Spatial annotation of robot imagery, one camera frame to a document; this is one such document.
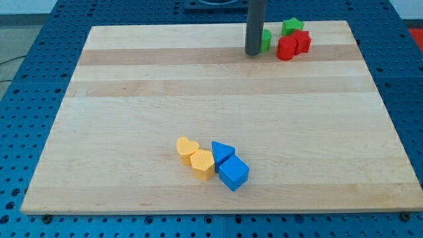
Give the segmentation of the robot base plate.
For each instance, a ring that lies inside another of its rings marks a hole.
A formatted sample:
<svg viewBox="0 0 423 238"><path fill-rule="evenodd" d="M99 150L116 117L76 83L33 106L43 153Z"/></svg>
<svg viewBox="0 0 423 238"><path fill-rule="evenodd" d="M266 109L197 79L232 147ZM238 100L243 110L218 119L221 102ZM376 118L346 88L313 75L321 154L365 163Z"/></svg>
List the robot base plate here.
<svg viewBox="0 0 423 238"><path fill-rule="evenodd" d="M247 9L248 0L185 0L185 11L226 11Z"/></svg>

